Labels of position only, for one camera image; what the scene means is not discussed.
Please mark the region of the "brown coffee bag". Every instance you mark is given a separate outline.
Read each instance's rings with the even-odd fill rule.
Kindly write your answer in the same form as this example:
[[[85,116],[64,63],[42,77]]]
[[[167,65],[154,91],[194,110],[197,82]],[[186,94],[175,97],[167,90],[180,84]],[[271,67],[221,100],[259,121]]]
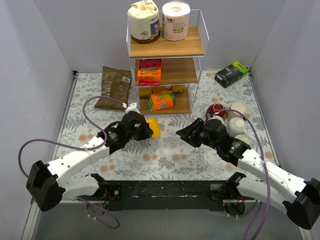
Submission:
[[[128,70],[104,66],[101,77],[101,95],[116,101],[100,98],[95,108],[104,110],[123,110],[122,104],[128,103],[132,74]]]

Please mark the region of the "orange red sponge pack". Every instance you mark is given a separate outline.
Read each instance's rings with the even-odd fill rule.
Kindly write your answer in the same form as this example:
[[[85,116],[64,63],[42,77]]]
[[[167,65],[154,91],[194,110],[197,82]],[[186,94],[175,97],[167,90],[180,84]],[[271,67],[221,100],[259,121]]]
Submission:
[[[139,86],[159,86],[162,80],[162,59],[140,59],[136,76]]]

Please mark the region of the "yellow mug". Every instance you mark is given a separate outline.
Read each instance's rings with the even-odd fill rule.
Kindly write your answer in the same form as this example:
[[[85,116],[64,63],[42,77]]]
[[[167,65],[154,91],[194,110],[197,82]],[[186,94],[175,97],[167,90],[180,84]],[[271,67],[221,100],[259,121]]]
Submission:
[[[146,120],[148,123],[149,128],[153,131],[151,135],[152,138],[157,138],[161,136],[161,130],[159,126],[159,122],[157,118],[149,118]]]

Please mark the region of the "clear acrylic tray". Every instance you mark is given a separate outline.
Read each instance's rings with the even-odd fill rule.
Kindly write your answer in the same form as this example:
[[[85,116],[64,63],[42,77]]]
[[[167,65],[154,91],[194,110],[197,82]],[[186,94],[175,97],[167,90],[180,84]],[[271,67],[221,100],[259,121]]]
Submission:
[[[214,116],[212,117],[213,119],[218,119],[221,121],[221,123],[225,126],[225,128],[227,129],[227,123],[228,123],[228,119],[227,119],[227,115],[226,115],[226,119],[222,119],[221,117],[219,116]],[[229,162],[223,162],[221,159],[218,159],[218,154],[217,153],[213,153],[213,150],[209,150],[208,147],[205,148],[205,153],[204,153],[204,156],[206,158],[208,158],[208,162],[210,165],[217,165],[217,166],[224,166],[225,168],[227,169],[234,169],[234,168],[239,168],[238,166],[235,166],[234,164],[232,163],[229,163]]]

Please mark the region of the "black green box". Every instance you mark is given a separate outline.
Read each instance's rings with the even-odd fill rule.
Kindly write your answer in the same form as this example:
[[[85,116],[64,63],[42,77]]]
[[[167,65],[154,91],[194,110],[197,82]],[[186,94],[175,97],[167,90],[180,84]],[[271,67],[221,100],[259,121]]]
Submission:
[[[244,78],[249,69],[242,65],[239,61],[235,61],[229,66],[219,70],[214,79],[223,87],[227,88],[237,82],[238,80]]]

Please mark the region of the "white speckled mug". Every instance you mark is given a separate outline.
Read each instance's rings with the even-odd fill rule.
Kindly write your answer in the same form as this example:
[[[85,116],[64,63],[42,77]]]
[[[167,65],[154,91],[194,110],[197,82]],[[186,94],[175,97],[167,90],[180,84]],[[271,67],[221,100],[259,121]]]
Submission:
[[[233,117],[228,121],[226,130],[231,137],[245,135],[247,132],[247,123],[240,117]]]

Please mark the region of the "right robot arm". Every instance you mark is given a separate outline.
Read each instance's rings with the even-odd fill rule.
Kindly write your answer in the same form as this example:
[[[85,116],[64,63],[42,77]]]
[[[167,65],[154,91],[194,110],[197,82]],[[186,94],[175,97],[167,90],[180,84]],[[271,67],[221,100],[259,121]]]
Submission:
[[[306,180],[262,160],[262,155],[248,144],[230,136],[220,120],[197,118],[176,134],[194,148],[205,145],[216,150],[222,160],[261,180],[257,182],[241,176],[237,181],[227,183],[226,192],[230,198],[244,196],[268,203],[306,230],[311,230],[320,217],[319,180]]]

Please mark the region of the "pale green mug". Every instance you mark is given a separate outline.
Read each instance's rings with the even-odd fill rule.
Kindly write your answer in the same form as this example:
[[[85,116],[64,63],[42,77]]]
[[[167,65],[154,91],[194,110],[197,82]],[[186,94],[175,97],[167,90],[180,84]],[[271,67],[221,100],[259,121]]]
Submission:
[[[241,140],[242,142],[246,143],[247,145],[251,145],[249,138],[244,134],[238,134],[235,136],[236,139]]]

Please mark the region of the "orange yellow green sponge pack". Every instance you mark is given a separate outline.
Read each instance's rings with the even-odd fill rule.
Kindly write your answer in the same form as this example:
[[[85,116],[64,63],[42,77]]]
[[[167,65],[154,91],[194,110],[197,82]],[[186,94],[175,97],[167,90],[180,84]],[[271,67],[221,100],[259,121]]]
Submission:
[[[146,102],[147,111],[155,112],[162,109],[174,107],[176,105],[176,96],[169,90],[160,91],[150,95]]]

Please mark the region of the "cream mug upside down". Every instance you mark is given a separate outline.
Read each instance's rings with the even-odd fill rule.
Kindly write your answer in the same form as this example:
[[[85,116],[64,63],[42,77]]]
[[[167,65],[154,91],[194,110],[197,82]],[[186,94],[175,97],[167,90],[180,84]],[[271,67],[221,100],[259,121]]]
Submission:
[[[227,112],[227,119],[228,120],[230,120],[232,118],[242,118],[241,114],[234,112],[233,110],[236,110],[236,111],[242,113],[243,115],[245,115],[247,113],[247,107],[242,102],[238,102],[238,101],[233,102],[230,105],[229,109],[232,111]]]

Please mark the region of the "beige wrapped toilet paper roll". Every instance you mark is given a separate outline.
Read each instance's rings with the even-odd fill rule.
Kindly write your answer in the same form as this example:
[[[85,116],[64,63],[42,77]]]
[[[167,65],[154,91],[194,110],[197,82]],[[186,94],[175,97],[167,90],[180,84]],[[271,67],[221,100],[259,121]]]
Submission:
[[[135,42],[149,44],[159,39],[159,9],[153,0],[140,0],[131,4],[127,16],[129,33]]]

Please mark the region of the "white wrapped toilet paper roll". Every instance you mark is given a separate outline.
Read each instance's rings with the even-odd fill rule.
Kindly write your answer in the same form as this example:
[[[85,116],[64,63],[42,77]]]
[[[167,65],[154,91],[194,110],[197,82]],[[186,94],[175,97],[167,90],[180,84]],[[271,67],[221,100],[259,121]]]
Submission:
[[[171,0],[162,6],[162,35],[168,41],[181,41],[188,35],[190,6],[182,0]]]

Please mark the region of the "dark red mug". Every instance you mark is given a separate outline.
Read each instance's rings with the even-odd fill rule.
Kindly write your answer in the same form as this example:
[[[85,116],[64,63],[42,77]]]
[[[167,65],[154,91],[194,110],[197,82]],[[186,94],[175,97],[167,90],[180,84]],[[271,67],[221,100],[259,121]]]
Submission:
[[[207,108],[204,116],[206,120],[213,118],[214,116],[219,116],[224,120],[227,117],[227,111],[225,110],[224,105],[214,103]]]

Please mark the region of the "floral table mat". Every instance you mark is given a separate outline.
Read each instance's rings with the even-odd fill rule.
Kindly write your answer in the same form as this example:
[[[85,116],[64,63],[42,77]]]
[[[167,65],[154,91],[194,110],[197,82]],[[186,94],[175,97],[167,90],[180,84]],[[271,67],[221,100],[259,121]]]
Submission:
[[[176,131],[205,116],[206,109],[220,103],[230,107],[234,102],[243,103],[250,120],[247,134],[250,145],[257,152],[264,152],[265,159],[277,164],[272,144],[256,101],[250,75],[233,85],[223,88],[214,79],[216,70],[202,71],[199,84],[190,86],[195,100],[191,114],[165,114],[157,117],[161,135],[143,141],[131,141],[123,149],[88,165],[75,174],[76,178],[97,173],[106,180],[227,180],[238,168],[210,165],[202,146],[194,148],[181,140]],[[105,128],[123,117],[122,111],[96,109],[95,96],[101,93],[100,73],[80,73],[75,82],[72,99],[65,118],[60,142],[82,146],[97,133],[94,127]]]

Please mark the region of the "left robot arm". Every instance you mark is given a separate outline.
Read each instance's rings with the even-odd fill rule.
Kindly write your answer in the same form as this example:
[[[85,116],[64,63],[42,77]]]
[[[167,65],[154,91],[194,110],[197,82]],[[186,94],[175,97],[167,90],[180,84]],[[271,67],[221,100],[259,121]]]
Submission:
[[[92,176],[79,180],[72,180],[72,177],[88,165],[123,149],[128,142],[146,140],[153,133],[143,115],[130,111],[122,120],[110,123],[80,150],[48,163],[35,162],[26,189],[42,212],[53,209],[63,199],[92,196],[101,200],[107,191],[98,180]]]

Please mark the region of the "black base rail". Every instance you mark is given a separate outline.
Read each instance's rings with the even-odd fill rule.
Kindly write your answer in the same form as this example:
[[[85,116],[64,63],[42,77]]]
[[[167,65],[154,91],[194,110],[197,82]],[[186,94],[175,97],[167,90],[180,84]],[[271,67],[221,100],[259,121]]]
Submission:
[[[82,197],[106,201],[110,211],[200,210],[221,211],[223,201],[267,201],[267,186],[249,177],[230,180],[105,180],[97,174],[71,179],[63,199]]]

